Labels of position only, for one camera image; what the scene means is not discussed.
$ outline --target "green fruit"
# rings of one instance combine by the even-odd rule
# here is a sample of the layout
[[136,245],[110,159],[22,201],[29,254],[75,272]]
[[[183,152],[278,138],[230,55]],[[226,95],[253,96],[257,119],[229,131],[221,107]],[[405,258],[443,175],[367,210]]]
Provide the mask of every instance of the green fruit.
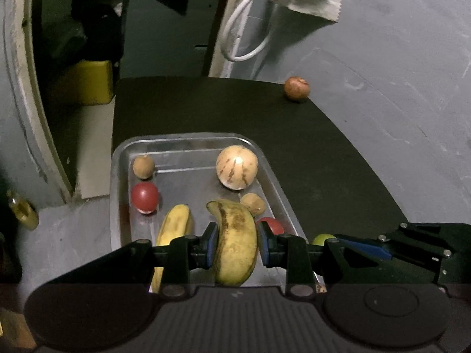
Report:
[[316,236],[311,244],[314,244],[315,246],[323,246],[327,239],[336,239],[336,237],[330,233],[321,233]]

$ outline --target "tray rim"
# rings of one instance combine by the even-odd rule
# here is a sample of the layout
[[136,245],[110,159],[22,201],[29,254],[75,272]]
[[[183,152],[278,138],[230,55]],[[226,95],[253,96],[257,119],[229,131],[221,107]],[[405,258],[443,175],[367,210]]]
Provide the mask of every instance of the tray rim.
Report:
[[119,158],[121,154],[129,146],[135,143],[141,143],[146,141],[178,141],[178,140],[192,140],[192,139],[214,139],[214,138],[234,138],[240,141],[246,142],[251,147],[255,148],[258,164],[263,166],[263,169],[267,172],[267,175],[278,194],[280,202],[286,212],[293,228],[296,230],[298,236],[306,239],[306,236],[302,230],[301,224],[296,217],[288,198],[283,192],[281,185],[273,172],[270,163],[268,162],[262,149],[251,139],[236,133],[182,133],[182,134],[161,134],[161,135],[144,135],[129,138],[123,141],[113,151],[111,157],[111,179],[110,179],[110,239],[111,239],[111,250],[114,251],[123,247],[121,245],[120,227],[119,227],[119,194],[118,194],[118,172],[119,172]]

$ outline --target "metal bolt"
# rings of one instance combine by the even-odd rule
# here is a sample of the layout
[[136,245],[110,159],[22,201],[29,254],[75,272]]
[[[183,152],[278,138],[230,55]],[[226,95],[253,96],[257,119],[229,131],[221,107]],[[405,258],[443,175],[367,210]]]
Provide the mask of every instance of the metal bolt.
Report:
[[180,297],[185,294],[185,288],[183,288],[181,285],[170,284],[163,287],[162,293],[167,297]]
[[314,293],[314,289],[309,285],[298,284],[291,287],[290,292],[296,297],[309,297]]

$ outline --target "plastic bottle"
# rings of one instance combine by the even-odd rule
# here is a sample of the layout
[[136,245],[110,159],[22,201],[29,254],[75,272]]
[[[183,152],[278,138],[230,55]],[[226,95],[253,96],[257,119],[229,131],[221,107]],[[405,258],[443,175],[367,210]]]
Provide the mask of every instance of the plastic bottle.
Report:
[[6,196],[8,197],[8,205],[20,223],[30,231],[35,230],[39,224],[39,218],[30,204],[10,189],[6,192]]

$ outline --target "round fruit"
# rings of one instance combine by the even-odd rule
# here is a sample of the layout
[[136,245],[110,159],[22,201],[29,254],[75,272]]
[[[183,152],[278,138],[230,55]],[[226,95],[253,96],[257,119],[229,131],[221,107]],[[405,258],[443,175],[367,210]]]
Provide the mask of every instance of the round fruit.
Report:
[[260,222],[267,222],[268,226],[270,227],[270,230],[273,232],[274,235],[281,235],[282,233],[284,233],[283,226],[274,217],[263,217],[257,222],[257,224]]
[[229,189],[250,186],[258,171],[257,156],[244,146],[226,147],[216,161],[216,174]]
[[155,163],[154,160],[147,155],[138,156],[134,159],[134,163],[132,164],[132,170],[134,174],[139,179],[149,179],[152,174],[154,173]]
[[292,101],[304,100],[310,92],[308,81],[301,77],[289,77],[284,83],[284,93]]
[[317,235],[316,238],[312,241],[311,244],[315,246],[323,246],[326,240],[328,239],[337,239],[335,236],[331,235],[330,233],[321,233]]
[[253,217],[260,216],[267,208],[263,199],[257,194],[245,194],[240,198],[240,202],[248,208]]
[[142,214],[151,214],[159,205],[159,191],[150,182],[136,184],[131,191],[131,202]]

